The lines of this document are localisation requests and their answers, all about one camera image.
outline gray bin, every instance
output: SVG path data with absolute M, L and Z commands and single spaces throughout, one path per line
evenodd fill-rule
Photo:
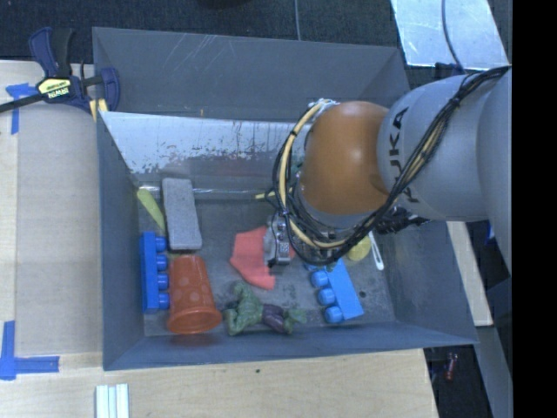
M 194 192 L 204 243 L 198 253 L 222 310 L 234 301 L 230 288 L 240 280 L 228 262 L 234 235 L 261 226 L 271 213 L 252 195 L 270 185 L 278 147 L 307 103 L 327 97 L 390 106 L 408 85 L 393 48 L 113 29 L 95 29 L 94 45 L 96 67 L 116 67 L 122 85 L 118 112 L 97 121 L 104 369 L 477 341 L 444 222 L 376 237 L 386 266 L 382 272 L 371 256 L 358 263 L 346 260 L 365 312 L 341 325 L 324 322 L 299 258 L 276 269 L 274 290 L 254 288 L 263 301 L 308 312 L 308 322 L 292 335 L 257 326 L 230 337 L 221 324 L 183 336 L 165 329 L 166 312 L 143 315 L 138 238 L 156 226 L 137 201 L 138 187 L 147 185 L 157 196 L 162 178 L 171 176 L 203 189 Z M 238 148 L 192 145 L 201 131 L 205 141 L 231 140 Z M 162 147 L 161 134 L 173 144 Z M 175 146 L 172 159 L 169 145 Z

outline clamp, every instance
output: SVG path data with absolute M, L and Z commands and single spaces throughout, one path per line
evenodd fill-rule
M 44 79 L 35 85 L 37 94 L 19 98 L 0 105 L 0 113 L 14 110 L 25 105 L 44 101 L 48 104 L 67 104 L 96 115 L 97 101 L 87 94 L 87 87 L 104 85 L 104 105 L 110 111 L 116 110 L 120 99 L 120 86 L 116 69 L 106 67 L 100 75 L 93 78 L 84 77 L 81 67 L 81 78 L 73 76 L 68 62 L 68 47 L 74 31 L 72 29 L 56 29 L 50 27 L 38 30 L 29 39 L 31 55 L 41 65 Z

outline blue tape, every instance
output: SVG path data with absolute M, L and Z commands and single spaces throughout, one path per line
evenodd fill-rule
M 8 85 L 6 87 L 6 91 L 10 96 L 14 98 L 14 100 L 38 94 L 37 89 L 34 86 L 29 85 L 27 83 Z M 11 134 L 15 135 L 18 131 L 19 131 L 19 109 L 16 108 L 11 113 Z
M 18 374 L 57 373 L 60 356 L 17 358 L 14 355 L 16 322 L 3 324 L 2 353 L 0 355 L 0 380 L 13 381 Z

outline green toy figure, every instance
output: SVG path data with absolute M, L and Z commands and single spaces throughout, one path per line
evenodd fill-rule
M 305 323 L 305 311 L 297 308 L 285 310 L 276 305 L 264 304 L 252 289 L 243 281 L 234 285 L 234 294 L 238 297 L 235 309 L 224 310 L 228 334 L 234 336 L 250 327 L 263 322 L 274 331 L 282 334 L 292 334 L 295 323 Z

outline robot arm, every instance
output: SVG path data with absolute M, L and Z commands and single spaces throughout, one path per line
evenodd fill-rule
M 286 140 L 273 175 L 277 212 L 298 255 L 332 263 L 370 231 L 429 219 L 490 219 L 506 240 L 511 86 L 512 71 L 502 67 L 425 85 L 389 110 L 318 101 Z M 292 174 L 292 142 L 307 122 L 304 162 Z

